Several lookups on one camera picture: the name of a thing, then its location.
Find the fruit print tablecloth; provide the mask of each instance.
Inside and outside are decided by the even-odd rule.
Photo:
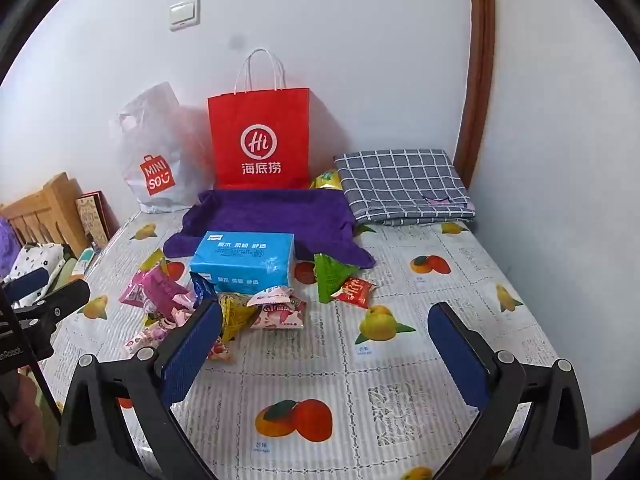
[[[149,223],[157,237],[137,239]],[[181,213],[138,214],[90,269],[92,298],[108,297],[107,319],[76,314],[60,326],[56,353],[44,364],[56,400],[65,400],[82,354],[123,357],[142,310],[118,297],[180,225]],[[477,413],[463,402],[429,338],[427,313],[438,301],[447,301],[495,350],[507,349],[521,362],[554,362],[522,298],[461,227],[374,226],[377,232],[357,238],[377,261],[358,274],[378,286],[369,304],[382,308],[370,314],[371,324],[363,325],[366,310],[321,304],[315,285],[296,282],[296,295],[307,302],[302,330],[245,330],[230,343],[234,363],[206,362],[172,410],[220,480],[399,480],[414,468],[417,478],[425,477],[424,468],[437,470]],[[187,280],[185,274],[180,282]],[[498,460],[514,445],[526,413],[521,405]],[[155,470],[134,409],[126,419],[145,465]]]

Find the white plastic bag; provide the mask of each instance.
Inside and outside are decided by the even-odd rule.
[[[122,176],[145,213],[187,209],[212,177],[193,156],[193,133],[169,83],[133,99],[111,121]]]

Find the gray plaid fabric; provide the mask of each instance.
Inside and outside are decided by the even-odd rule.
[[[476,215],[444,150],[345,153],[334,161],[357,221],[408,225]]]

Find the brown wood trim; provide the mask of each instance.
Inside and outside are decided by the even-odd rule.
[[[601,434],[594,436],[590,441],[591,454],[595,455],[607,447],[615,446],[629,435],[640,430],[640,410],[633,415],[628,416],[625,420],[616,424],[612,428],[603,431]]]
[[[495,0],[471,0],[466,98],[453,165],[469,187],[476,168],[494,73]]]

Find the wooden headboard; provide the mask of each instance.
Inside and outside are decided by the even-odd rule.
[[[0,206],[18,241],[68,244],[76,257],[89,246],[76,209],[79,191],[66,173],[57,174],[41,190]]]

